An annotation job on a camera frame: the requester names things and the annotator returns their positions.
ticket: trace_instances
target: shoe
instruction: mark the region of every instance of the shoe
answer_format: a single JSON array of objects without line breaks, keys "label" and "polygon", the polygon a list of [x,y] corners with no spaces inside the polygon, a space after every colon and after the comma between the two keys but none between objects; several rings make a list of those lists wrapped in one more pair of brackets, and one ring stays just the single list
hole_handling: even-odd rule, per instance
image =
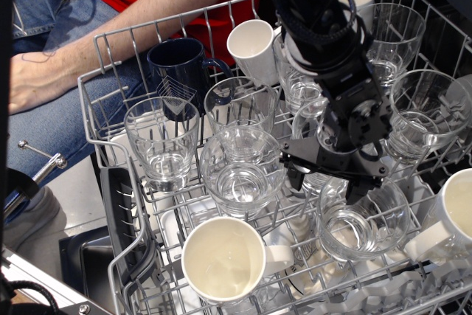
[{"label": "shoe", "polygon": [[43,198],[30,210],[25,210],[3,230],[3,244],[16,251],[33,233],[37,232],[59,213],[60,205],[51,189],[44,187]]}]

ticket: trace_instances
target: wire rack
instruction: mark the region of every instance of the wire rack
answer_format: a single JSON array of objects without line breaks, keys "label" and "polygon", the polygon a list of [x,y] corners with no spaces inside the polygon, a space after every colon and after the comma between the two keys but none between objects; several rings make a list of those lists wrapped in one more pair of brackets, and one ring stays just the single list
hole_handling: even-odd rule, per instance
[{"label": "wire rack", "polygon": [[[226,8],[233,27],[233,7],[242,3],[251,6],[255,18],[262,17],[256,4],[265,0],[234,0],[196,10],[207,19],[212,43],[212,28],[208,22],[212,11]],[[453,77],[472,73],[471,39],[456,25],[454,18],[441,13],[426,0],[376,0],[408,5],[421,13],[427,23],[420,53],[410,69],[428,68],[446,72]],[[140,57],[133,34],[142,27],[152,27],[159,35],[165,21],[181,21],[186,15],[163,18],[135,27],[98,35],[95,43],[108,43],[111,36],[126,34],[133,44],[136,76],[146,83],[145,61]],[[102,66],[82,75],[78,82],[82,101],[86,136],[99,156],[103,180],[108,228],[115,259],[108,267],[115,311],[118,314],[470,314],[472,311],[472,260],[451,261],[437,267],[429,263],[410,261],[402,252],[382,255],[377,260],[339,264],[319,255],[316,227],[311,222],[316,210],[316,196],[300,198],[289,188],[283,188],[276,200],[248,222],[264,237],[266,243],[280,235],[290,239],[296,256],[296,266],[286,272],[264,278],[257,290],[233,308],[219,308],[205,303],[178,276],[178,258],[186,237],[200,222],[223,213],[213,204],[198,174],[198,154],[191,170],[188,187],[177,193],[156,193],[146,187],[144,173],[131,155],[124,125],[112,124],[104,114],[102,101],[118,97],[126,108],[137,100],[155,94],[146,92],[127,98],[127,87],[121,86],[119,66],[113,61],[113,49],[108,47],[111,65],[97,56]],[[218,58],[211,46],[211,55]],[[117,88],[98,100],[90,100],[85,79],[113,71]],[[276,138],[289,139],[293,117],[284,110],[283,101],[277,112],[274,131]],[[211,130],[202,120],[198,153]],[[389,161],[390,178],[404,191],[409,200],[412,220],[409,236],[420,228],[428,207],[442,183],[455,171],[471,166],[472,139],[467,132],[448,147],[425,154],[415,166]],[[299,240],[293,228],[296,221],[309,221],[308,238]]]}]

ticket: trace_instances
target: mug handle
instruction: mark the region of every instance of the mug handle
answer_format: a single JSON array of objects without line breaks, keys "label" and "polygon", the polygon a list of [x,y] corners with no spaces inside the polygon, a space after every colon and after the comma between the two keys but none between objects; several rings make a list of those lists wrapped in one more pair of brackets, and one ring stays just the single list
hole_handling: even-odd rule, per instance
[{"label": "mug handle", "polygon": [[438,243],[442,243],[451,236],[452,234],[446,229],[443,221],[438,221],[412,238],[405,245],[404,249],[412,260],[419,261],[426,252],[432,250]]},{"label": "mug handle", "polygon": [[[231,69],[229,68],[228,64],[226,64],[224,61],[221,59],[216,59],[216,58],[205,58],[202,66],[204,69],[208,68],[209,66],[216,66],[217,68],[221,69],[221,71],[226,75],[226,79],[230,77],[234,77]],[[227,97],[221,97],[218,96],[217,94],[213,93],[213,99],[218,105],[227,105],[229,104],[232,100],[233,97],[235,96],[235,88],[231,87],[229,91],[229,96]]]},{"label": "mug handle", "polygon": [[294,264],[294,253],[290,246],[270,245],[265,247],[264,277],[283,271]]}]

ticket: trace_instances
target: white mug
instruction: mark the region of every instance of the white mug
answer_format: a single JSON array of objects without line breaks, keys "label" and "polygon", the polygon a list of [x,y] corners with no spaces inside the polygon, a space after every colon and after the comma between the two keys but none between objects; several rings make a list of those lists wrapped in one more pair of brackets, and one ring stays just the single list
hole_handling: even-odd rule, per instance
[{"label": "white mug", "polygon": [[[343,4],[349,4],[347,0],[338,0]],[[367,5],[374,4],[374,0],[354,0],[355,3],[355,8],[359,14],[359,16],[362,17],[362,20],[364,20],[364,23],[366,25],[366,28],[368,30],[372,29],[372,22],[374,19],[374,9],[370,8],[369,11],[363,10]]]},{"label": "white mug", "polygon": [[198,225],[185,241],[182,271],[190,287],[212,304],[241,301],[263,276],[290,267],[289,246],[265,246],[245,221],[216,217]]},{"label": "white mug", "polygon": [[472,255],[471,203],[472,169],[465,169],[444,183],[420,234],[405,245],[407,255],[437,265]]},{"label": "white mug", "polygon": [[273,86],[278,83],[272,42],[272,26],[260,19],[244,21],[229,34],[226,47],[244,75]]}]

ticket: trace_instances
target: cable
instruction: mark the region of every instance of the cable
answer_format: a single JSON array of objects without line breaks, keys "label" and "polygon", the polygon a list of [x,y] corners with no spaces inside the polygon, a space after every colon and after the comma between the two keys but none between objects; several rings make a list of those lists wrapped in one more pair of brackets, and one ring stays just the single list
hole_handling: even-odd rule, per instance
[{"label": "cable", "polygon": [[58,304],[56,303],[54,297],[42,285],[39,285],[34,282],[30,282],[29,280],[15,280],[15,281],[9,282],[3,276],[1,277],[1,284],[8,291],[8,293],[10,293],[10,296],[12,298],[15,296],[14,291],[19,290],[19,289],[32,289],[33,291],[37,291],[39,294],[41,294],[43,297],[46,298],[46,300],[48,301],[53,311],[53,314],[55,315],[60,314]]}]

